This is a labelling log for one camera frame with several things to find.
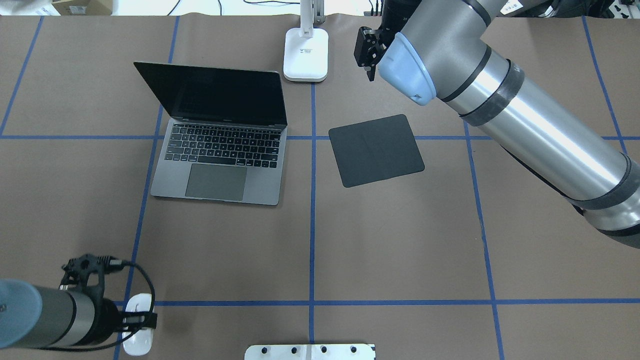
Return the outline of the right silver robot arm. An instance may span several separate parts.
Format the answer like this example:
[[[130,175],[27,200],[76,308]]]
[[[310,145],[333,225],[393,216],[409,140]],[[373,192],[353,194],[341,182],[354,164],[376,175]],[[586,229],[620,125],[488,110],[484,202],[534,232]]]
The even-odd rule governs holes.
[[[601,234],[640,246],[639,165],[482,41],[504,0],[386,0],[354,58],[418,105],[435,98],[499,143]]]

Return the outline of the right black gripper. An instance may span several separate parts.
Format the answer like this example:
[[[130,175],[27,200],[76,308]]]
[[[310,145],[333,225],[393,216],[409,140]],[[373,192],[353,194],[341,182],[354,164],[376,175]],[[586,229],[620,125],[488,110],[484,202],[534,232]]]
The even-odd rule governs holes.
[[[354,60],[359,68],[366,72],[370,82],[375,80],[377,64],[386,52],[386,45],[382,42],[384,30],[361,26],[356,34],[353,51]]]

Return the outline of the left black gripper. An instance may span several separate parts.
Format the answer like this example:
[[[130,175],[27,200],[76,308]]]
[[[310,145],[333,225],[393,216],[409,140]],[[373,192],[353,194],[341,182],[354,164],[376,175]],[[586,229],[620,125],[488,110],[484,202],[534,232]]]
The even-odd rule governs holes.
[[[97,321],[97,340],[106,341],[112,334],[122,331],[155,330],[158,314],[155,312],[119,312],[115,303],[102,301]]]

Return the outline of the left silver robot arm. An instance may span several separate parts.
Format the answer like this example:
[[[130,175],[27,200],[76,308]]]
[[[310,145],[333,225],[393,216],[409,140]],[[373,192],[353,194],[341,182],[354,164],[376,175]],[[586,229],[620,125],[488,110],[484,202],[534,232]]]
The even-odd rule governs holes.
[[[18,279],[0,281],[1,348],[80,351],[116,333],[153,330],[157,314],[119,311],[99,292],[41,287]]]

